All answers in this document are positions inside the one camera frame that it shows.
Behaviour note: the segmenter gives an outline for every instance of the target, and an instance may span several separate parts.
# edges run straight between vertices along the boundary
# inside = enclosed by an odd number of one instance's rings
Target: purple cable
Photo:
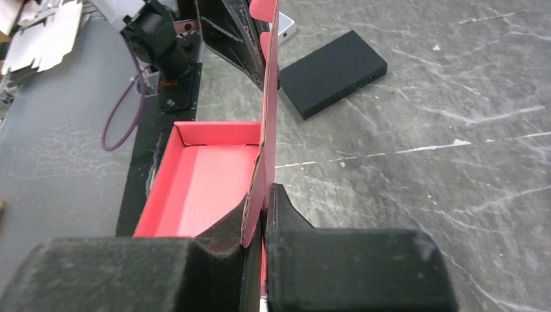
[[[144,79],[144,71],[146,71],[151,65],[147,65],[143,70],[140,69],[140,63],[138,63],[138,58],[136,57],[136,53],[134,50],[132,50],[132,47],[130,46],[130,43],[125,39],[124,43],[126,44],[126,47],[128,48],[128,51],[130,51],[130,56],[132,57],[132,61],[134,62],[134,65],[136,66],[137,74],[134,76],[134,80],[130,83],[128,88],[124,91],[122,96],[119,98],[117,103],[115,104],[115,107],[113,107],[113,110],[109,114],[109,117],[107,118],[107,122],[105,123],[105,126],[103,127],[103,132],[101,134],[101,147],[106,151],[114,151],[118,149],[132,134],[134,131],[134,128],[138,125],[138,122],[140,121],[140,117],[142,117],[142,113],[144,111],[144,107],[146,106],[146,82]],[[130,92],[130,89],[134,86],[136,83],[136,79],[138,79],[138,82],[140,83],[140,106],[138,107],[138,111],[136,112],[136,116],[134,117],[134,120],[130,124],[130,128],[128,128],[128,131],[122,136],[122,138],[115,143],[113,146],[107,146],[106,139],[107,139],[107,132],[109,131],[109,125],[111,124],[111,120],[113,119],[113,116],[115,116],[115,113],[117,112],[119,106],[121,105],[122,101],[126,98],[128,95],[128,92]]]

